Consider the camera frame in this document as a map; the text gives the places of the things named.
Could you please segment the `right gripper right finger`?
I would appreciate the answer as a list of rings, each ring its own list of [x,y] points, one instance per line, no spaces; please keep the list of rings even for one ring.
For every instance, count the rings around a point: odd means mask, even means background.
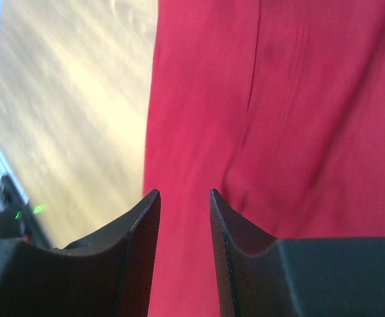
[[[385,238],[278,239],[217,190],[209,214],[222,316],[385,316]]]

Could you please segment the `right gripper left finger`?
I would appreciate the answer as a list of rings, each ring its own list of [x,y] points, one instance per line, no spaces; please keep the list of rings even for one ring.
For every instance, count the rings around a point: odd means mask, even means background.
[[[63,249],[0,239],[0,316],[146,316],[160,193]]]

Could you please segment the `dark red t shirt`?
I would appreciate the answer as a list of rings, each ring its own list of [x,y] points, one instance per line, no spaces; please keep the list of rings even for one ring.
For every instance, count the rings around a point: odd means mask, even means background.
[[[218,316],[215,188],[279,238],[385,236],[385,1],[160,1],[150,316]]]

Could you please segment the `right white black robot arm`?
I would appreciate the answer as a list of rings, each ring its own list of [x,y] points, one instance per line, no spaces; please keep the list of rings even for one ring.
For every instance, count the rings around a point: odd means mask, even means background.
[[[160,220],[151,191],[63,249],[0,181],[0,316],[146,316]],[[282,240],[211,192],[222,316],[385,316],[385,238]]]

